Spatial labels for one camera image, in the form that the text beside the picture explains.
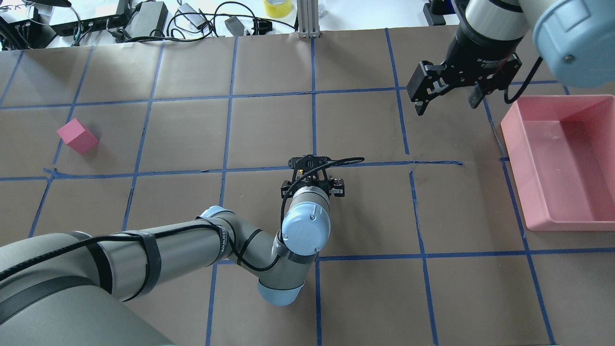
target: pink plastic container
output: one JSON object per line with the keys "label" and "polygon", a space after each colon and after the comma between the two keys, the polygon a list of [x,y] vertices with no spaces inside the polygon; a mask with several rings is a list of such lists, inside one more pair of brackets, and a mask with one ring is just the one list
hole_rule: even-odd
{"label": "pink plastic container", "polygon": [[615,231],[615,96],[526,96],[502,131],[532,231]]}

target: white surface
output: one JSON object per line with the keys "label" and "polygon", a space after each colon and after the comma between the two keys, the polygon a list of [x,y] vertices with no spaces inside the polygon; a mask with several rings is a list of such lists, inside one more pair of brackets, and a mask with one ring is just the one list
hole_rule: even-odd
{"label": "white surface", "polygon": [[[88,0],[73,0],[73,3]],[[296,17],[296,0],[293,1],[293,10],[284,17],[278,18],[283,22],[294,25]],[[133,6],[138,4],[139,0],[132,0]],[[179,4],[176,0],[164,0],[169,10],[167,24],[173,16]],[[190,4],[195,10],[201,10],[204,13],[213,13],[216,7],[223,0],[184,0],[184,3]],[[239,2],[247,5],[254,11],[257,17],[268,18],[265,14],[263,0],[239,0]],[[320,30],[365,30],[365,29],[380,29],[380,28],[398,28],[406,26],[427,26],[427,20],[423,15],[423,5],[427,0],[320,0],[319,4],[324,5],[326,13],[320,19]],[[21,3],[20,0],[5,0],[4,4]],[[218,13],[226,14],[249,14],[248,10],[234,4],[224,5]],[[447,24],[456,25],[459,23],[457,16],[445,16]],[[220,36],[230,36],[230,32],[224,25],[224,17],[216,19],[216,28]],[[242,23],[247,28],[252,27],[250,18],[240,18]],[[194,30],[193,27],[184,19],[179,18],[177,23],[187,29]],[[291,33],[293,30],[279,23],[274,23],[274,31],[272,33]],[[185,33],[186,37],[198,37],[198,34]],[[66,47],[73,43],[72,37],[56,37],[48,47]],[[88,34],[81,41],[82,46],[93,44],[112,44],[115,43],[113,37],[106,31],[96,31]]]}

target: robotic arm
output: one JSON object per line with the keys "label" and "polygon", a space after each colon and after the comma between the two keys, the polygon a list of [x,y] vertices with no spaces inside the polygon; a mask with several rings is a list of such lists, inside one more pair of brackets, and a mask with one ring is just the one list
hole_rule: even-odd
{"label": "robotic arm", "polygon": [[94,238],[55,233],[0,247],[0,344],[172,345],[120,301],[227,258],[258,278],[265,300],[292,303],[327,243],[329,197],[344,196],[344,181],[326,168],[361,161],[289,160],[283,216],[292,201],[276,236],[213,206],[176,225]]}
{"label": "robotic arm", "polygon": [[[422,115],[429,102],[457,87],[474,86],[476,108],[486,95],[507,90],[521,60],[515,54],[529,28],[542,59],[563,84],[596,87],[615,81],[615,6],[611,0],[456,0],[459,16],[444,62],[422,61],[408,95]],[[533,77],[530,73],[526,83]],[[507,103],[512,103],[523,92]]]}

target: tape roll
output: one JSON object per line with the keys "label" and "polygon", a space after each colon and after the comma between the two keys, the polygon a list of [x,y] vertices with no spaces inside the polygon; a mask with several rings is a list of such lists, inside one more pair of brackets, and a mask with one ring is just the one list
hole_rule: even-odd
{"label": "tape roll", "polygon": [[290,0],[263,0],[265,12],[271,18],[282,18],[288,16],[293,9]]}

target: pink tray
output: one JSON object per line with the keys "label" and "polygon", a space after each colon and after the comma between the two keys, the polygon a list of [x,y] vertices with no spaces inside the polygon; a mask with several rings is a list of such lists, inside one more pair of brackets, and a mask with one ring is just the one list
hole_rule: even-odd
{"label": "pink tray", "polygon": [[502,130],[532,231],[615,231],[615,96],[526,96]]}

